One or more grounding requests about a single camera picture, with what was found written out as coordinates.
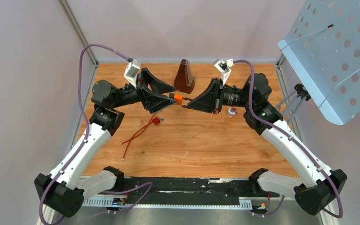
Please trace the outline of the brown wooden metronome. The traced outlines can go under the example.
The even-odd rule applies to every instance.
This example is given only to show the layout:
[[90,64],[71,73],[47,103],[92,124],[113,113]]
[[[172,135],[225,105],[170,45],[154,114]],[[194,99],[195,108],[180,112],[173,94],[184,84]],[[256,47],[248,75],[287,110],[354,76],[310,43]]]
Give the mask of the brown wooden metronome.
[[191,72],[190,61],[182,59],[173,83],[177,91],[191,94],[195,87],[195,78]]

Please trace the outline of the blue perforated metal stand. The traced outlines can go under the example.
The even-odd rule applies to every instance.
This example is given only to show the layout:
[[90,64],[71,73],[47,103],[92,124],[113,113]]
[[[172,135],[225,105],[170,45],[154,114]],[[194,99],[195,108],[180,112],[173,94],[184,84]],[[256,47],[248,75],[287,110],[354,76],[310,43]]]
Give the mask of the blue perforated metal stand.
[[360,112],[360,0],[307,0],[278,47],[324,118]]

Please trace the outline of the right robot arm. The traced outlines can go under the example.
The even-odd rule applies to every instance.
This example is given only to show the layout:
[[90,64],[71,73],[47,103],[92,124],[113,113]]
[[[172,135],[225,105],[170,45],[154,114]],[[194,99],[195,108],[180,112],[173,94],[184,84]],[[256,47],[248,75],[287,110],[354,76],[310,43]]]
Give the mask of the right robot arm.
[[248,178],[250,192],[257,196],[272,192],[290,197],[306,213],[316,215],[339,200],[347,175],[341,169],[331,169],[300,141],[268,101],[271,92],[264,74],[251,75],[243,88],[213,78],[207,89],[185,108],[218,114],[223,106],[244,107],[243,116],[249,127],[276,147],[298,174],[294,178],[258,169]]

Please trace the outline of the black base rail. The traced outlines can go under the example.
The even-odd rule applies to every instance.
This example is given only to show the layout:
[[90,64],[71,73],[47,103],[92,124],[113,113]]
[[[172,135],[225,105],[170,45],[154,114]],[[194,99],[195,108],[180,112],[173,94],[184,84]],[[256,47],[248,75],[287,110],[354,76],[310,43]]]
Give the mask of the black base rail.
[[253,204],[274,202],[276,193],[258,191],[248,179],[125,177],[115,187],[105,191],[120,192],[128,204],[170,206],[239,206],[241,199]]

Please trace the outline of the orange black padlock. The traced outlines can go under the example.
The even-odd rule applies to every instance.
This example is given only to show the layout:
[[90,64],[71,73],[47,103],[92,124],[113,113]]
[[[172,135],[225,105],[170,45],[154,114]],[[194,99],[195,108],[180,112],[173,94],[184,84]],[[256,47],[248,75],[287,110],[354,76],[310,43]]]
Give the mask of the orange black padlock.
[[182,95],[170,93],[169,97],[173,98],[176,101],[177,105],[182,105],[182,101],[183,101],[183,96]]

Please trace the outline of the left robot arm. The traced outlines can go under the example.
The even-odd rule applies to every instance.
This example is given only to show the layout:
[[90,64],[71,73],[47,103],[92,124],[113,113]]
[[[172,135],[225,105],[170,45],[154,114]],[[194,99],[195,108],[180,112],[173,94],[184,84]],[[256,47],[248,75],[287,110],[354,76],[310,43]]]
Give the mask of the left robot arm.
[[156,78],[147,68],[131,76],[130,83],[117,88],[106,80],[92,87],[94,112],[86,118],[86,129],[64,159],[47,175],[39,174],[34,181],[40,199],[39,212],[48,206],[64,218],[74,216],[83,202],[110,190],[121,193],[124,174],[108,166],[97,175],[81,176],[98,150],[116,133],[125,114],[118,107],[140,102],[150,113],[175,105],[176,88]]

